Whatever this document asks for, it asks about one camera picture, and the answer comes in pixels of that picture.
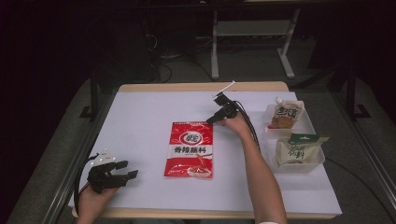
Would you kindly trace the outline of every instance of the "food package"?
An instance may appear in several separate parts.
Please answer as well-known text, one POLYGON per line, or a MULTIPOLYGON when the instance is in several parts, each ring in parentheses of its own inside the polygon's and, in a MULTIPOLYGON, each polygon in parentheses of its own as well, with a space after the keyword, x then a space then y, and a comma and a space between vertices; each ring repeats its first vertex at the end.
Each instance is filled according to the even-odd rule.
POLYGON ((165 176, 213 177, 213 125, 204 121, 174 122, 165 176))
POLYGON ((291 129, 304 110, 303 101, 284 101, 276 98, 274 116, 269 129, 291 129))
POLYGON ((280 167, 290 163, 313 163, 328 135, 292 133, 279 137, 276 142, 276 162, 280 167))

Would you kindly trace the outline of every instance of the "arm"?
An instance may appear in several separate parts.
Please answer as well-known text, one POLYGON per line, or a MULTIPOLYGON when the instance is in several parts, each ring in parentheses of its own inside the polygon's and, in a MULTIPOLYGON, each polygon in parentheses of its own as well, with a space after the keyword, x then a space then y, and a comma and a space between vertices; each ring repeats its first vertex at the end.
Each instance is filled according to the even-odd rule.
POLYGON ((92 224, 105 210, 106 204, 117 190, 118 189, 104 189, 101 194, 98 194, 87 184, 79 194, 77 224, 92 224))
POLYGON ((287 223, 279 185, 253 140, 250 129, 238 112, 234 119, 219 121, 238 134, 245 154, 247 185, 256 223, 287 223))

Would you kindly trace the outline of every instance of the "red snack bag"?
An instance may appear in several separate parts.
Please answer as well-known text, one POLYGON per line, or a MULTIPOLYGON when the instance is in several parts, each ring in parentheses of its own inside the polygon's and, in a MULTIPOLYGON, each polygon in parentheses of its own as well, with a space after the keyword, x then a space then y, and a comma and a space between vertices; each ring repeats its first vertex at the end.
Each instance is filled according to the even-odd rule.
POLYGON ((213 125, 174 122, 169 141, 165 176, 213 177, 213 125))

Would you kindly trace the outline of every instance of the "white tabletop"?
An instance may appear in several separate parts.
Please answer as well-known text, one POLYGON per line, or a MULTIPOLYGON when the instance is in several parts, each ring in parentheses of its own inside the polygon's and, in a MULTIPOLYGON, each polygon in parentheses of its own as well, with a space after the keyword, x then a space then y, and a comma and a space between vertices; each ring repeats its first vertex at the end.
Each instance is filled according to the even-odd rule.
MULTIPOLYGON (((208 217, 251 217, 245 162, 241 144, 230 130, 214 127, 213 178, 170 178, 163 171, 167 158, 172 122, 204 121, 219 110, 214 91, 118 92, 92 155, 105 148, 117 161, 128 161, 125 169, 112 174, 139 170, 136 179, 121 188, 108 204, 105 217, 169 217, 161 212, 208 214, 208 217), (158 211, 158 216, 135 211, 158 211)), ((294 92, 226 91, 230 99, 246 109, 263 147, 263 114, 275 98, 296 100, 294 92)), ((87 165, 81 187, 90 166, 87 165)), ((341 209, 322 165, 309 175, 276 175, 288 217, 334 217, 341 209)))

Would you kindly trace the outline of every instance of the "plastic container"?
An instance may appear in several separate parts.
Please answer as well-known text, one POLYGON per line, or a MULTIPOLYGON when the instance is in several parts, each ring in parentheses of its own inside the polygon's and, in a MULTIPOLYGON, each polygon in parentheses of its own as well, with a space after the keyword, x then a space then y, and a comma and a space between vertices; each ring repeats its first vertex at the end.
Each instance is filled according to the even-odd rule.
POLYGON ((268 105, 267 110, 264 113, 264 127, 265 127, 265 141, 264 148, 267 150, 268 163, 274 174, 280 175, 307 175, 317 166, 325 161, 325 157, 322 149, 319 149, 316 160, 311 163, 295 163, 295 164, 283 164, 277 165, 276 162, 276 141, 282 133, 315 133, 314 127, 312 126, 311 120, 304 110, 301 113, 299 119, 294 123, 291 129, 268 129, 272 117, 275 112, 276 105, 268 105))

